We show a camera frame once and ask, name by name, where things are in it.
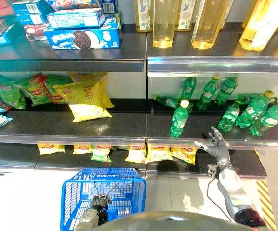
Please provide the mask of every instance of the product label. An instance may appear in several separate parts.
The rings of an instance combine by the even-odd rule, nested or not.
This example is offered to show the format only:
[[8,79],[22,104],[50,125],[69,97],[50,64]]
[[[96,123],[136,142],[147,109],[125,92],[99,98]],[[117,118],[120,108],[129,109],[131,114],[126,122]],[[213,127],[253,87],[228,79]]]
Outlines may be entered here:
[[151,6],[151,0],[136,0],[138,4],[138,17],[140,30],[150,30],[150,16],[148,11]]
[[196,0],[182,0],[178,29],[189,29]]

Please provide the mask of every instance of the green soda bottle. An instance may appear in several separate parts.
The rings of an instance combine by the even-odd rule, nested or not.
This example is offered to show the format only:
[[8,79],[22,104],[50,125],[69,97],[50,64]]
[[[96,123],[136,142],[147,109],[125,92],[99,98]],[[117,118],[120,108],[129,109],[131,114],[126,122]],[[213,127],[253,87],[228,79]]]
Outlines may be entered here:
[[195,89],[197,84],[195,77],[188,77],[185,80],[183,91],[182,91],[182,100],[188,100],[190,101],[193,90]]
[[262,136],[266,130],[278,123],[278,104],[269,108],[260,119],[250,126],[250,133],[254,136]]
[[265,111],[269,103],[269,98],[271,98],[273,94],[271,90],[267,90],[262,96],[252,100],[248,107],[237,118],[236,125],[240,128],[246,128],[252,124],[256,117],[259,117],[260,114]]
[[232,130],[233,124],[239,115],[240,101],[236,100],[233,105],[229,106],[218,123],[218,129],[223,132]]
[[208,104],[211,102],[212,97],[215,95],[218,88],[219,75],[215,75],[212,79],[204,86],[204,90],[201,94],[201,98],[197,103],[199,110],[206,110]]
[[238,85],[238,75],[235,74],[236,77],[227,78],[224,81],[224,84],[221,87],[219,94],[216,97],[215,103],[218,105],[224,104],[230,95],[233,93],[235,88]]
[[188,116],[189,116],[189,101],[182,100],[181,105],[175,110],[173,120],[170,127],[171,137],[180,137],[183,132]]
[[154,95],[154,100],[158,101],[164,106],[171,107],[174,109],[178,106],[178,100],[170,96]]

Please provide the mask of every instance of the blue shopping basket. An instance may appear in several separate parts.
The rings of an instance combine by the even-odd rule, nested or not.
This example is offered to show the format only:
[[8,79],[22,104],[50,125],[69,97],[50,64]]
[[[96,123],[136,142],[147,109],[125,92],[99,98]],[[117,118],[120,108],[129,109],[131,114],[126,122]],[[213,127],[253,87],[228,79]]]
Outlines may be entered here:
[[144,211],[146,181],[134,168],[86,168],[62,187],[61,231],[72,231],[97,194],[107,194],[108,221]]

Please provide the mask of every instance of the yellow bottle cap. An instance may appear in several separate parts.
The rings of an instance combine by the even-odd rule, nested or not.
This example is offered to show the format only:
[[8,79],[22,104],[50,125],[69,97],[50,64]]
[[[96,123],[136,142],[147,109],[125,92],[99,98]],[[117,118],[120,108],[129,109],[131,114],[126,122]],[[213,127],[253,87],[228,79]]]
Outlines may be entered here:
[[264,92],[263,95],[267,98],[271,98],[271,97],[273,97],[274,93],[271,90],[267,90]]
[[181,107],[187,108],[189,106],[189,101],[188,100],[182,100],[181,101]]

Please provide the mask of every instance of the oreo cookie picture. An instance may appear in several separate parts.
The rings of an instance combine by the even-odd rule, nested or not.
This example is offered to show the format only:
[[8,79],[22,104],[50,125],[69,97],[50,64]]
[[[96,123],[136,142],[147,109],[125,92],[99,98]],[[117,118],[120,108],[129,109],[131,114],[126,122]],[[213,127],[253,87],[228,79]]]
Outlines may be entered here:
[[81,49],[87,49],[91,47],[91,39],[85,32],[76,30],[73,32],[73,35],[75,38],[73,38],[72,41],[77,47]]

